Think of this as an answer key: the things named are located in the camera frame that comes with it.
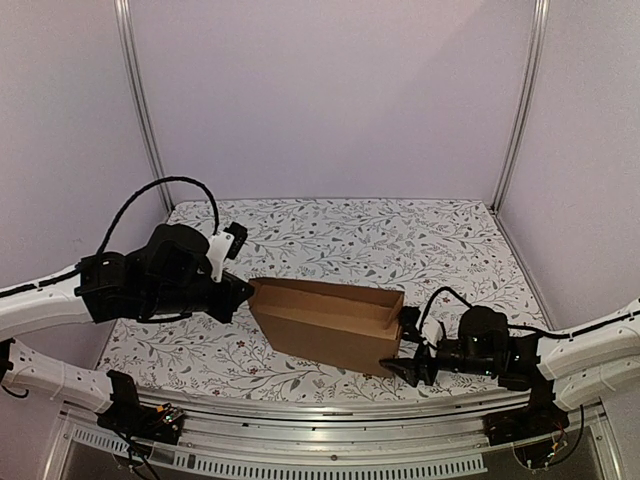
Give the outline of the brown cardboard box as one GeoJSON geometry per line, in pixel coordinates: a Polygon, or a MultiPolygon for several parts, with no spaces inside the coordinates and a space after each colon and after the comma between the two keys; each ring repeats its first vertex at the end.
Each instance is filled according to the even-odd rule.
{"type": "Polygon", "coordinates": [[[397,357],[404,293],[309,280],[255,278],[249,309],[277,352],[390,378],[380,365],[397,357]]]}

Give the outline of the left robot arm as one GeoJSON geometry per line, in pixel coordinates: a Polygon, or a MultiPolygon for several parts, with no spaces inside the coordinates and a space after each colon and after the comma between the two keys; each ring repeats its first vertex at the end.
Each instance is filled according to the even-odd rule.
{"type": "Polygon", "coordinates": [[[157,267],[135,255],[86,257],[76,266],[1,294],[1,386],[39,390],[111,419],[128,434],[148,426],[134,381],[116,371],[87,370],[41,354],[19,336],[69,324],[118,319],[171,323],[204,313],[228,323],[253,287],[211,269],[202,255],[157,267]]]}

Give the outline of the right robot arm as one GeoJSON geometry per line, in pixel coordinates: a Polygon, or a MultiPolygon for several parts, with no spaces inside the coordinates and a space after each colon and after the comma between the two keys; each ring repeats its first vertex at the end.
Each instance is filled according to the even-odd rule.
{"type": "Polygon", "coordinates": [[[559,331],[515,325],[480,305],[463,313],[454,338],[426,311],[405,307],[400,319],[417,348],[410,358],[381,360],[381,367],[412,387],[433,385],[438,373],[447,371],[487,376],[506,390],[528,392],[531,403],[516,421],[527,436],[552,424],[555,408],[571,411],[639,376],[638,300],[559,331]]]}

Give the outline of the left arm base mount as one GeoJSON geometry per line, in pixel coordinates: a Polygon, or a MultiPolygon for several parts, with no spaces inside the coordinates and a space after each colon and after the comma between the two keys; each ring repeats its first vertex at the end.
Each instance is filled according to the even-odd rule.
{"type": "Polygon", "coordinates": [[[185,412],[171,403],[150,407],[140,403],[131,376],[110,370],[110,405],[97,415],[97,423],[125,437],[135,437],[168,445],[177,445],[182,433],[185,412]]]}

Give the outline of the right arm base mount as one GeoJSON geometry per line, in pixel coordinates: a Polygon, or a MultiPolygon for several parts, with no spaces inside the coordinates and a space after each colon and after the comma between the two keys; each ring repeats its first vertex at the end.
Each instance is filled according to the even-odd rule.
{"type": "Polygon", "coordinates": [[[514,448],[515,458],[524,468],[539,470],[556,459],[569,419],[554,403],[551,387],[533,387],[525,406],[487,414],[482,424],[491,446],[525,441],[514,448]]]}

